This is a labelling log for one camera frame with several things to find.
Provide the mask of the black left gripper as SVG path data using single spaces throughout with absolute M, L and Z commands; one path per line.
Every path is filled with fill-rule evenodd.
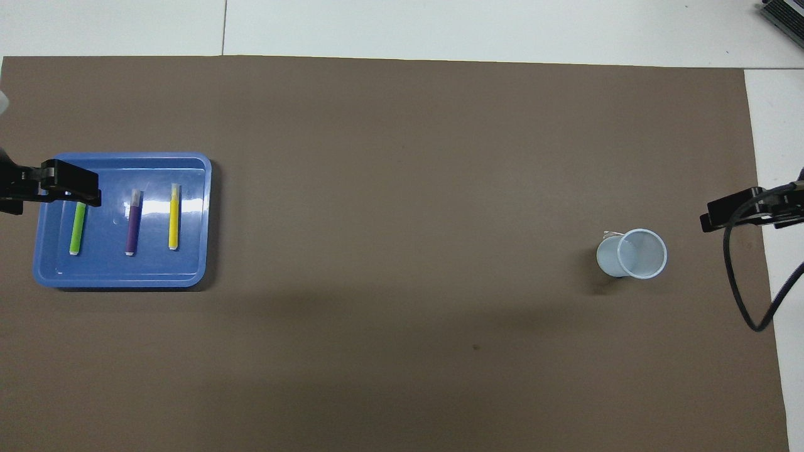
M 41 166 L 18 165 L 1 149 L 1 212 L 22 215 L 26 202 L 80 202 L 98 208 L 99 180 L 97 173 L 57 158 Z

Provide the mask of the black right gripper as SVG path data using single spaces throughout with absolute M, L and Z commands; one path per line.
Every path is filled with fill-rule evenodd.
M 789 183 L 795 189 L 781 191 L 782 186 L 775 189 L 752 188 L 716 198 L 706 204 L 706 212 L 700 216 L 700 228 L 705 234 L 724 229 L 734 212 L 753 197 L 762 193 L 761 202 L 754 202 L 736 220 L 735 226 L 746 224 L 772 225 L 776 229 L 788 228 L 803 223 L 803 169 L 798 178 Z

